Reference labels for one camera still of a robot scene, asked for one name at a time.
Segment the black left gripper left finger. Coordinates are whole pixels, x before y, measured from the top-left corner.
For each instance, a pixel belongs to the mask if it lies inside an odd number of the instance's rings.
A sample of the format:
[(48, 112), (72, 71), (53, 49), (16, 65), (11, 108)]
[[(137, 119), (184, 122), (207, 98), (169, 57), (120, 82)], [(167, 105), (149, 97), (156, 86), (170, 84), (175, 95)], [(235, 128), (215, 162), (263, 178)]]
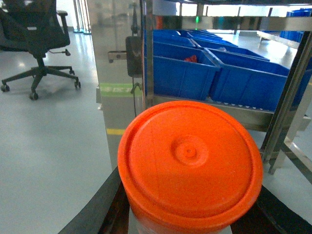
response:
[(129, 201), (115, 168), (85, 207), (61, 234), (127, 234)]

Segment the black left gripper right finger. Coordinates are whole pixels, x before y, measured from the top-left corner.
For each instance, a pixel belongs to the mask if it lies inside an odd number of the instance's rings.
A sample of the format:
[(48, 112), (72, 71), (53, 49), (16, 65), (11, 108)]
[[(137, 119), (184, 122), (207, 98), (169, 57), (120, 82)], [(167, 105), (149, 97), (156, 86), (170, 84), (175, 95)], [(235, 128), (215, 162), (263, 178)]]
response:
[(262, 186), (255, 204), (231, 230), (233, 234), (310, 234), (312, 225)]

